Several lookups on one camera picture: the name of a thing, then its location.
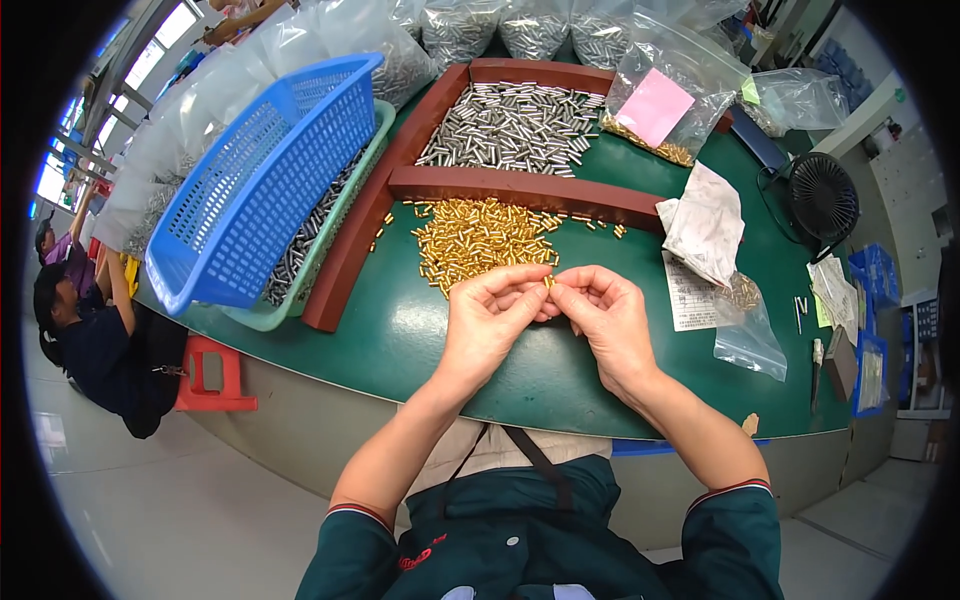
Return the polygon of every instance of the pink paper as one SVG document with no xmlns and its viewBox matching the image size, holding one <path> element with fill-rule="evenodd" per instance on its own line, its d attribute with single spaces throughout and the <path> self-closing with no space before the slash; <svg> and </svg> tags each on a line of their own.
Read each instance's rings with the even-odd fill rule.
<svg viewBox="0 0 960 600">
<path fill-rule="evenodd" d="M 651 148 L 657 148 L 692 106 L 693 96 L 651 69 L 615 118 Z"/>
</svg>

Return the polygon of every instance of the green table surface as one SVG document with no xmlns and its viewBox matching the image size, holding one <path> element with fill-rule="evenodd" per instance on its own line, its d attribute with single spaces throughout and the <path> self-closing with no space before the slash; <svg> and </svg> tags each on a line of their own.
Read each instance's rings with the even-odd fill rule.
<svg viewBox="0 0 960 600">
<path fill-rule="evenodd" d="M 415 99 L 397 116 L 391 136 Z M 679 197 L 690 173 L 626 140 L 602 133 L 584 155 L 577 177 L 663 196 Z M 759 286 L 770 321 L 787 357 L 785 383 L 713 358 L 715 329 L 677 333 L 660 255 L 662 236 L 630 229 L 622 240 L 609 231 L 574 224 L 552 234 L 561 269 L 599 264 L 636 283 L 646 298 L 654 352 L 660 367 L 705 402 L 740 423 L 759 415 L 758 438 L 846 428 L 851 406 L 838 402 L 822 374 L 816 415 L 811 416 L 812 340 L 826 344 L 809 300 L 803 335 L 797 333 L 794 296 L 811 296 L 805 264 L 809 250 L 788 242 L 775 226 L 756 186 L 757 163 L 732 134 L 714 133 L 698 156 L 740 193 L 746 223 L 737 268 Z M 782 223 L 778 199 L 770 204 Z M 396 203 L 396 220 L 377 240 L 336 333 L 300 319 L 270 332 L 248 329 L 219 309 L 192 305 L 177 321 L 226 346 L 294 372 L 358 392 L 402 402 L 433 372 L 444 348 L 447 303 L 419 277 L 418 248 L 410 229 L 423 223 L 411 206 Z M 146 277 L 135 298 L 163 313 Z M 531 324 L 487 384 L 464 408 L 466 417 L 523 427 L 627 439 L 662 439 L 642 417 L 600 385 L 587 340 L 575 338 L 560 317 Z"/>
</svg>

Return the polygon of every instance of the apron strap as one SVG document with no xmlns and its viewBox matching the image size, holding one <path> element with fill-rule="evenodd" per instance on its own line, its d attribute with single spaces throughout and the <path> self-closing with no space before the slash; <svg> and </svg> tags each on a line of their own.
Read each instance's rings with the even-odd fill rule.
<svg viewBox="0 0 960 600">
<path fill-rule="evenodd" d="M 560 511 L 572 511 L 573 491 L 570 488 L 570 481 L 560 473 L 556 465 L 550 462 L 550 459 L 548 459 L 546 455 L 543 454 L 543 450 L 530 439 L 526 431 L 510 425 L 502 425 L 502 427 L 503 430 L 507 432 L 507 435 L 510 436 L 510 439 L 514 441 L 516 447 L 520 449 L 520 452 L 523 452 L 523 455 L 533 463 L 537 472 L 557 489 L 557 509 Z"/>
<path fill-rule="evenodd" d="M 460 474 L 460 471 L 463 470 L 464 465 L 467 464 L 467 461 L 470 460 L 470 457 L 473 456 L 473 451 L 477 449 L 477 445 L 480 444 L 480 440 L 483 440 L 483 437 L 487 435 L 487 431 L 490 430 L 490 424 L 484 422 L 483 427 L 480 428 L 480 433 L 477 435 L 477 439 L 473 442 L 473 446 L 470 448 L 470 452 L 467 453 L 467 456 L 464 457 L 464 460 L 461 461 L 460 466 L 457 467 L 457 470 L 453 471 L 453 474 L 450 475 L 450 478 L 444 483 L 444 489 L 440 492 L 440 502 L 437 507 L 440 510 L 440 520 L 446 519 L 446 490 L 450 486 L 450 482 L 457 478 L 457 475 Z"/>
</svg>

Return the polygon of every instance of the brown wooden tray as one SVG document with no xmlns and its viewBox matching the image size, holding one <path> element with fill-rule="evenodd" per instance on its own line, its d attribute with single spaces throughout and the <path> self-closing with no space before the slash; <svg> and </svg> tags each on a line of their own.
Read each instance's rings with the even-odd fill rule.
<svg viewBox="0 0 960 600">
<path fill-rule="evenodd" d="M 545 60 L 476 59 L 469 67 L 465 64 L 449 67 L 407 117 L 357 194 L 353 206 L 330 246 L 300 319 L 320 331 L 336 330 L 347 306 L 350 292 L 353 290 L 353 284 L 360 276 L 360 270 L 370 252 L 370 242 L 394 203 L 394 192 L 391 191 L 390 183 L 396 186 L 397 193 L 403 190 L 403 194 L 408 193 L 408 190 L 439 189 L 447 185 L 450 185 L 448 189 L 460 190 L 459 194 L 451 195 L 461 197 L 468 194 L 470 189 L 500 190 L 487 196 L 502 197 L 504 202 L 518 204 L 525 204 L 519 200 L 520 198 L 530 202 L 536 200 L 546 203 L 543 204 L 543 208 L 539 208 L 540 210 L 547 210 L 546 207 L 550 205 L 565 206 L 566 210 L 576 211 L 585 216 L 662 233 L 660 220 L 653 208 L 653 204 L 660 198 L 603 183 L 547 175 L 453 167 L 403 169 L 398 174 L 400 179 L 391 181 L 391 174 L 398 167 L 414 169 L 412 165 L 426 146 L 430 135 L 444 120 L 447 110 L 453 106 L 470 81 L 482 83 L 536 81 L 543 85 L 561 85 L 605 94 L 610 89 L 613 76 L 612 71 Z M 438 173 L 429 176 L 433 178 L 432 181 L 415 181 L 422 177 L 420 175 L 422 169 L 428 170 L 422 171 L 424 174 L 434 171 Z M 445 174 L 449 171 L 455 171 L 457 175 Z M 520 179 L 515 180 L 515 176 L 520 176 Z M 462 181 L 452 181 L 451 177 L 470 181 L 478 181 L 477 178 L 479 178 L 483 183 L 480 187 L 462 185 Z M 514 182 L 522 184 L 523 191 L 514 190 L 513 194 L 505 195 L 510 189 L 508 183 Z M 569 186 L 570 190 L 558 191 L 556 188 L 558 185 L 564 188 Z M 602 199 L 602 202 L 598 204 L 596 199 Z"/>
</svg>

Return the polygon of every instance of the forearm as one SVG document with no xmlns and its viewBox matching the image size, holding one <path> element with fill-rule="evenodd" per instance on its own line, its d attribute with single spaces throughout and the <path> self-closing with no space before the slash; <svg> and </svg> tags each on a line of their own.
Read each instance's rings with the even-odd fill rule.
<svg viewBox="0 0 960 600">
<path fill-rule="evenodd" d="M 700 483 L 721 490 L 749 479 L 770 481 L 760 451 L 743 429 L 676 379 L 661 372 L 631 387 L 627 405 L 673 445 Z"/>
<path fill-rule="evenodd" d="M 92 183 L 86 187 L 84 196 L 80 199 L 80 205 L 77 206 L 77 216 L 73 218 L 73 223 L 70 224 L 70 239 L 74 242 L 80 239 L 80 232 L 84 228 L 86 212 L 90 207 L 90 200 L 93 198 L 93 187 Z"/>
<path fill-rule="evenodd" d="M 107 251 L 107 269 L 109 271 L 110 292 L 113 296 L 113 305 L 120 311 L 120 318 L 127 329 L 127 335 L 133 335 L 136 328 L 136 317 L 133 314 L 133 302 L 130 299 L 130 288 L 124 276 L 123 265 L 120 264 L 120 255 L 115 251 Z"/>
<path fill-rule="evenodd" d="M 468 400 L 468 392 L 450 381 L 435 374 L 357 450 L 337 481 L 331 506 L 359 504 L 393 526 L 396 507 Z"/>
</svg>

